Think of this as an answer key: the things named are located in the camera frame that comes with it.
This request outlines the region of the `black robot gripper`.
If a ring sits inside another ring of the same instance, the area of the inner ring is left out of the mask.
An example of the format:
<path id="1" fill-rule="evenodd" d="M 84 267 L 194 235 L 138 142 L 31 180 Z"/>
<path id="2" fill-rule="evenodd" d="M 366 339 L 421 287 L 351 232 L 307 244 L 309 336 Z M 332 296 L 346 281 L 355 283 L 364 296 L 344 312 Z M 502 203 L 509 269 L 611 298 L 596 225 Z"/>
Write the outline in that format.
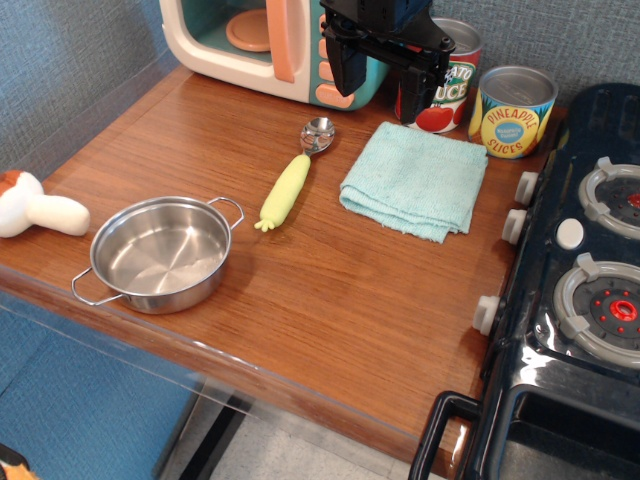
<path id="1" fill-rule="evenodd" d="M 433 54 L 435 64 L 448 61 L 456 44 L 435 24 L 430 1 L 322 1 L 323 35 L 334 84 L 343 97 L 366 80 L 367 60 L 402 69 L 419 54 Z M 438 66 L 410 66 L 401 73 L 400 122 L 414 123 L 432 104 L 441 84 Z"/>

